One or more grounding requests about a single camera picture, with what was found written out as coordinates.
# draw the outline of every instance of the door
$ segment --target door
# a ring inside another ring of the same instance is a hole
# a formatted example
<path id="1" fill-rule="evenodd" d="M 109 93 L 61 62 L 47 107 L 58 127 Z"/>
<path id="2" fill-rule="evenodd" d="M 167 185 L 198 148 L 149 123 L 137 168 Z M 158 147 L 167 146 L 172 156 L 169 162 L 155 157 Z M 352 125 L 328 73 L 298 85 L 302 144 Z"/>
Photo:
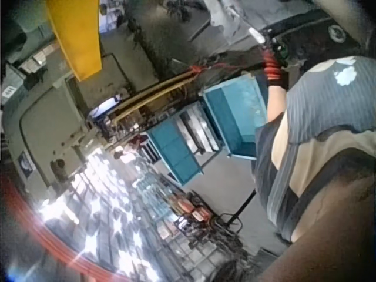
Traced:
<path id="1" fill-rule="evenodd" d="M 202 172 L 174 119 L 165 120 L 147 134 L 165 165 L 181 185 Z"/>

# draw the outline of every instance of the white paint spot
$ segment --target white paint spot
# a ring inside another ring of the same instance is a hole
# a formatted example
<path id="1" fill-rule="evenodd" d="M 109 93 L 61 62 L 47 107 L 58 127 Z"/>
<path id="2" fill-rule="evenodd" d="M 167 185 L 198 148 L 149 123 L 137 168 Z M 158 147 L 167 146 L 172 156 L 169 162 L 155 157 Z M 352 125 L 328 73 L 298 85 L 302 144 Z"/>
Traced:
<path id="1" fill-rule="evenodd" d="M 340 59 L 336 60 L 337 63 L 341 63 L 343 65 L 348 65 L 348 66 L 352 66 L 356 61 L 357 60 L 354 59 L 354 56 L 346 57 L 346 58 L 340 58 Z"/>
<path id="2" fill-rule="evenodd" d="M 343 69 L 341 72 L 335 72 L 334 76 L 337 80 L 337 83 L 341 86 L 349 85 L 355 80 L 357 72 L 353 66 Z"/>

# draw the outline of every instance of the metal rod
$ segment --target metal rod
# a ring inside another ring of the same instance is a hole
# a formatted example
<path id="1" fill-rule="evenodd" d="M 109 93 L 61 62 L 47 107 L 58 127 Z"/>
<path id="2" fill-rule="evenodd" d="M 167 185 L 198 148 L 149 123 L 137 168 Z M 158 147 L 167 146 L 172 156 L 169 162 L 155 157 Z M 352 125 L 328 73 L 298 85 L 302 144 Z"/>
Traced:
<path id="1" fill-rule="evenodd" d="M 235 212 L 235 214 L 226 223 L 227 227 L 229 227 L 239 217 L 239 215 L 248 206 L 248 204 L 252 201 L 252 199 L 255 197 L 255 195 L 256 195 L 256 190 L 253 190 L 251 195 L 247 198 L 247 200 L 241 205 L 241 207 Z"/>
<path id="2" fill-rule="evenodd" d="M 209 19 L 208 19 L 206 22 L 204 22 L 204 24 L 203 24 L 202 26 L 200 26 L 200 27 L 198 28 L 198 30 L 196 30 L 196 31 L 191 35 L 191 37 L 188 39 L 188 42 L 192 42 L 192 41 L 194 41 L 194 40 L 195 40 L 197 37 L 199 37 L 199 35 L 200 35 L 201 33 L 203 33 L 204 30 L 207 29 L 209 26 L 210 26 L 210 17 L 209 17 Z"/>
<path id="3" fill-rule="evenodd" d="M 150 103 L 151 101 L 171 92 L 172 90 L 176 89 L 176 88 L 179 88 L 187 83 L 190 83 L 192 82 L 195 78 L 197 77 L 197 75 L 195 75 L 194 77 L 192 78 L 188 78 L 188 79 L 185 79 L 177 84 L 174 84 L 166 89 L 163 89 L 162 91 L 154 94 L 153 96 L 145 99 L 145 100 L 142 100 L 140 102 L 138 102 L 137 104 L 135 104 L 134 106 L 130 107 L 129 109 L 126 109 L 124 112 L 122 112 L 119 116 L 115 117 L 113 120 L 112 120 L 112 123 L 113 124 L 117 124 L 117 122 L 123 118 L 125 118 L 127 115 L 129 115 L 130 113 L 132 113 L 133 111 L 141 108 L 142 106 L 146 105 L 147 103 Z"/>
<path id="4" fill-rule="evenodd" d="M 192 74 L 193 74 L 192 71 L 190 71 L 190 72 L 185 72 L 185 73 L 183 73 L 183 74 L 181 74 L 181 75 L 175 76 L 174 78 L 171 78 L 171 79 L 166 80 L 166 81 L 164 81 L 164 82 L 158 83 L 157 85 L 154 85 L 154 86 L 152 86 L 151 88 L 146 89 L 145 91 L 143 91 L 143 92 L 137 94 L 136 96 L 131 97 L 131 98 L 125 100 L 123 103 L 119 104 L 117 107 L 115 107 L 114 109 L 112 109 L 112 110 L 108 113 L 108 115 L 111 114 L 111 113 L 113 113 L 113 112 L 116 111 L 116 110 L 121 110 L 121 109 L 123 109 L 123 108 L 129 106 L 130 104 L 132 104 L 133 102 L 137 101 L 138 99 L 140 99 L 140 98 L 142 98 L 142 97 L 145 97 L 146 95 L 148 95 L 148 94 L 150 94 L 150 93 L 152 93 L 152 92 L 154 92 L 154 91 L 157 91 L 157 90 L 160 89 L 160 88 L 163 88 L 163 87 L 165 87 L 165 86 L 167 86 L 167 85 L 169 85 L 169 84 L 171 84 L 171 83 L 174 83 L 174 82 L 176 82 L 176 81 L 178 81 L 178 80 L 180 80 L 180 79 L 187 78 L 188 76 L 190 76 L 190 75 L 192 75 Z"/>

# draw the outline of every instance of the red hose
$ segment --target red hose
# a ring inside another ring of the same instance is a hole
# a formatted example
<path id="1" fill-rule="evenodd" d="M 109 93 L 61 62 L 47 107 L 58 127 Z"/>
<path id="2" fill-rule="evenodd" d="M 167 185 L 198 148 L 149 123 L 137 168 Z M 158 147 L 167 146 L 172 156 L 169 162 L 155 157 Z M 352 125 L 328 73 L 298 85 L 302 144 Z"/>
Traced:
<path id="1" fill-rule="evenodd" d="M 93 277 L 98 282 L 130 281 L 129 278 L 105 270 L 82 256 L 73 262 L 78 253 L 63 243 L 44 225 L 41 218 L 29 207 L 7 176 L 0 175 L 0 186 L 8 209 L 20 224 L 56 259 L 79 273 Z"/>

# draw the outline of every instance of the label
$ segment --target label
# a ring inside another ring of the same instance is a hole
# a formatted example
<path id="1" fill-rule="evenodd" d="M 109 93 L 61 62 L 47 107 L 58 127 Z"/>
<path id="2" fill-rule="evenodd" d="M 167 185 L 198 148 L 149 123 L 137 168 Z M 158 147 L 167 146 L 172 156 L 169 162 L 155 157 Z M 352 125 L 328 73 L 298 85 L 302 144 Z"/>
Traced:
<path id="1" fill-rule="evenodd" d="M 22 151 L 17 161 L 26 178 L 29 178 L 33 171 L 36 170 L 35 164 L 31 160 L 30 154 L 27 150 Z"/>

